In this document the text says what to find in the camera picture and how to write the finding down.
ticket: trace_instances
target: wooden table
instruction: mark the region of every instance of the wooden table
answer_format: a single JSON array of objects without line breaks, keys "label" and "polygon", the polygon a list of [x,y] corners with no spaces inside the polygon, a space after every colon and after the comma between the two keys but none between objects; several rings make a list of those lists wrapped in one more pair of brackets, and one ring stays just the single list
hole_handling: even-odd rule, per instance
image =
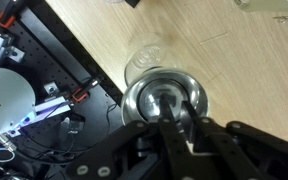
[{"label": "wooden table", "polygon": [[241,120],[288,140],[288,24],[277,14],[244,13],[233,0],[47,2],[122,92],[130,42],[154,32],[204,86],[220,125]]}]

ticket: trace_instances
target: metal bowl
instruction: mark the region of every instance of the metal bowl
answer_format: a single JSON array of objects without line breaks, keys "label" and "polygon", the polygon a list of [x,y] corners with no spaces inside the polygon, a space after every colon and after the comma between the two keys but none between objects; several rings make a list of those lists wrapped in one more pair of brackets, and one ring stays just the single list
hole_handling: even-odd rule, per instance
[{"label": "metal bowl", "polygon": [[188,100],[200,116],[208,115],[208,99],[203,87],[188,73],[174,68],[154,68],[144,72],[127,88],[121,103],[123,123],[133,120],[155,122],[159,97],[166,94],[175,120],[181,102]]}]

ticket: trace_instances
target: white circular object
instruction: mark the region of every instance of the white circular object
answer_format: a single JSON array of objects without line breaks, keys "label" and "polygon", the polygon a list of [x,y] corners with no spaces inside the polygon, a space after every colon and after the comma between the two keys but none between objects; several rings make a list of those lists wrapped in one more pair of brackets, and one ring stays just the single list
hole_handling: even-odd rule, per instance
[{"label": "white circular object", "polygon": [[34,113],[34,105],[31,85],[16,72],[0,68],[0,134]]},{"label": "white circular object", "polygon": [[111,174],[111,169],[109,167],[103,166],[98,169],[97,174],[99,177],[107,177]]},{"label": "white circular object", "polygon": [[85,165],[81,165],[77,168],[77,175],[82,176],[88,173],[88,167]]}]

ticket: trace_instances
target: screw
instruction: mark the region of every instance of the screw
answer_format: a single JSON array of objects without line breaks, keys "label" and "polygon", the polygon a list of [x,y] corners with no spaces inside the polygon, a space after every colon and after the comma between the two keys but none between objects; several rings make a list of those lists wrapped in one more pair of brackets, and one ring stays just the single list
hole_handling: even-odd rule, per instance
[{"label": "screw", "polygon": [[48,89],[48,91],[49,91],[50,93],[53,93],[53,92],[55,91],[55,89],[54,89],[53,87],[50,87],[50,88]]},{"label": "screw", "polygon": [[27,117],[27,118],[25,118],[24,122],[28,123],[28,122],[30,122],[30,120],[31,119],[29,117]]},{"label": "screw", "polygon": [[13,51],[12,56],[17,56],[17,52]]},{"label": "screw", "polygon": [[136,126],[137,127],[144,127],[144,124],[143,123],[137,123]]},{"label": "screw", "polygon": [[76,170],[77,175],[83,176],[88,173],[88,167],[85,165],[81,165]]},{"label": "screw", "polygon": [[203,122],[203,123],[209,123],[210,120],[208,120],[208,119],[203,119],[202,122]]},{"label": "screw", "polygon": [[103,166],[98,169],[97,174],[99,177],[107,177],[111,174],[111,169],[107,166]]},{"label": "screw", "polygon": [[233,123],[233,124],[232,124],[232,127],[233,127],[233,128],[241,128],[241,125],[239,125],[239,124],[237,124],[237,123]]},{"label": "screw", "polygon": [[185,176],[185,177],[182,178],[182,180],[194,180],[194,178],[191,178],[189,176]]}]

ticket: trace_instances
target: clear glass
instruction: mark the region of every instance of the clear glass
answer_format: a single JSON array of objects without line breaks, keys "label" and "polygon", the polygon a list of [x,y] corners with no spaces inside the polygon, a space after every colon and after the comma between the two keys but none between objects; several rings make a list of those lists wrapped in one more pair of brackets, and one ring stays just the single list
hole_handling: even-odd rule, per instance
[{"label": "clear glass", "polygon": [[138,36],[129,46],[124,72],[126,85],[144,71],[155,67],[181,68],[181,62],[159,35],[150,33]]}]

